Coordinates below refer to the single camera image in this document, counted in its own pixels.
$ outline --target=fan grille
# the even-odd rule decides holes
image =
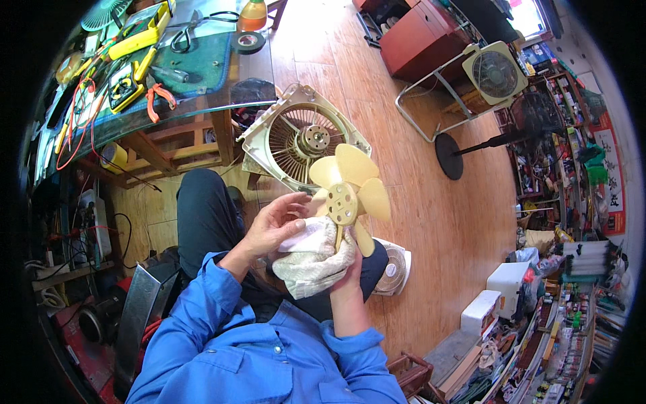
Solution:
[[[102,0],[83,16],[81,27],[86,31],[98,31],[112,23],[112,10],[117,16],[123,14],[132,0]]]
[[[507,98],[518,84],[518,69],[514,62],[493,50],[475,57],[472,72],[480,91],[491,97]]]
[[[404,281],[406,276],[404,253],[399,248],[393,246],[384,245],[384,247],[388,254],[388,264],[395,265],[395,273],[389,276],[387,272],[384,272],[384,275],[382,275],[375,287],[375,291],[377,292],[390,292],[396,289]]]
[[[297,133],[310,125],[319,125],[329,133],[329,144],[317,157],[306,157],[299,153]],[[346,143],[346,135],[332,122],[327,110],[316,105],[298,104],[281,112],[271,124],[268,142],[269,151],[276,164],[293,180],[305,185],[309,179],[309,168],[321,157],[333,156],[338,144]]]
[[[540,92],[528,92],[516,98],[510,107],[516,127],[529,136],[560,133],[565,128],[561,113],[554,102]]]

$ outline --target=shirt pocket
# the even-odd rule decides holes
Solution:
[[[318,393],[321,397],[321,403],[362,403],[360,397],[352,393],[348,384],[343,383],[319,383]]]
[[[254,351],[234,346],[210,349],[192,362],[196,366],[186,384],[204,389],[193,402],[274,404],[292,392],[292,366]]]
[[[197,360],[210,363],[231,373],[238,373],[243,357],[244,350],[228,347],[224,349],[207,349],[197,357]]]

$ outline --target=fan base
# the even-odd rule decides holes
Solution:
[[[462,156],[455,156],[454,153],[460,150],[455,140],[446,133],[438,134],[435,138],[435,155],[440,163],[442,171],[448,178],[459,180],[464,171]]]

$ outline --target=oil bottle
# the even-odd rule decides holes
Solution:
[[[265,0],[249,0],[240,12],[238,30],[256,31],[267,22],[267,5]]]

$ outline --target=red cabinet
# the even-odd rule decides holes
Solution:
[[[379,41],[381,57],[391,76],[416,82],[460,54],[470,43],[451,15],[421,0]],[[447,66],[442,75],[452,81],[464,76],[462,61]],[[433,85],[435,79],[427,80]]]
[[[359,11],[375,11],[380,3],[381,0],[352,0]]]

